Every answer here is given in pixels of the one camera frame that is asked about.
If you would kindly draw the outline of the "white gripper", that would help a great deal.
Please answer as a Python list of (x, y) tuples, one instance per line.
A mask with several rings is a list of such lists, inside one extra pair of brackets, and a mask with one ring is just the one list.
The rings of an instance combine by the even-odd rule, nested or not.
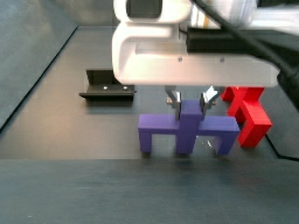
[(272, 87), (277, 70), (245, 54), (187, 51), (179, 25), (192, 13), (191, 0), (159, 0), (161, 11), (149, 18), (128, 14), (128, 0), (113, 0), (119, 25), (112, 36), (112, 68), (124, 84), (165, 85), (165, 103), (180, 120), (181, 93), (176, 86), (209, 86), (200, 93), (200, 112), (224, 92), (224, 87)]

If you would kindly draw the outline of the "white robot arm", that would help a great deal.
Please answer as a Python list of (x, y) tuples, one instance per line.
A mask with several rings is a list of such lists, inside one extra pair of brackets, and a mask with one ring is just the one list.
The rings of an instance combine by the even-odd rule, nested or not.
[(299, 109), (299, 9), (257, 0), (113, 0), (112, 68), (125, 84), (279, 86)]

